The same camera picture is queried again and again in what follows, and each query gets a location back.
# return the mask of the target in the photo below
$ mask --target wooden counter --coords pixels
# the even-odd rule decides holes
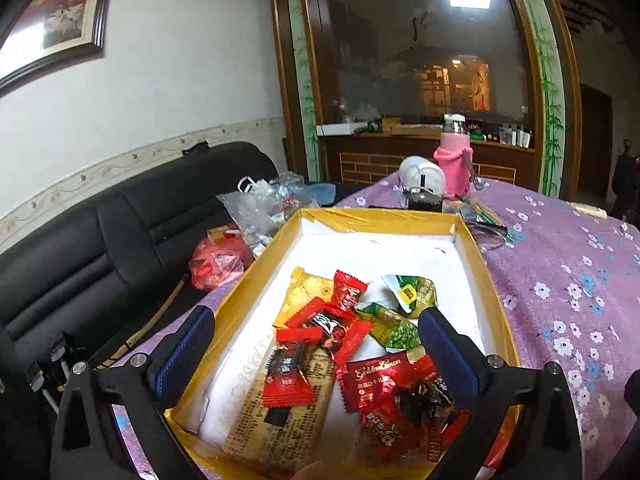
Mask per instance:
[[[372,183],[398,169],[409,155],[433,160],[439,140],[419,136],[363,134],[320,137],[329,182]],[[472,141],[474,166],[480,176],[537,190],[535,150]]]

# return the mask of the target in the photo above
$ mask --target red plastic bag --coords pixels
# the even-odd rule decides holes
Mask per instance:
[[[251,249],[234,232],[203,238],[189,262],[191,283],[195,288],[210,290],[244,274],[253,260]]]

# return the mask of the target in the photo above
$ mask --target wooden door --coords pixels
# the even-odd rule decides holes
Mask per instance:
[[[611,97],[580,85],[582,101],[582,153],[578,192],[606,198],[609,189],[613,114]]]

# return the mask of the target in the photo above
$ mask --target floral tablecloth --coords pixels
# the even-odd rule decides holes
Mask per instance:
[[[399,186],[392,174],[338,206],[398,207]],[[504,182],[490,180],[476,196],[514,238],[483,255],[522,365],[562,365],[581,426],[586,479],[597,478],[636,420],[623,393],[640,368],[638,230]]]

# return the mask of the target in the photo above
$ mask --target green snack packet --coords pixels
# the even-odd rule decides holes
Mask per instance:
[[[422,344],[417,326],[379,303],[363,307],[357,305],[356,312],[362,319],[373,323],[369,334],[389,352],[408,350]]]
[[[382,279],[398,298],[400,314],[409,319],[416,319],[428,306],[438,306],[436,287],[427,278],[388,274]]]

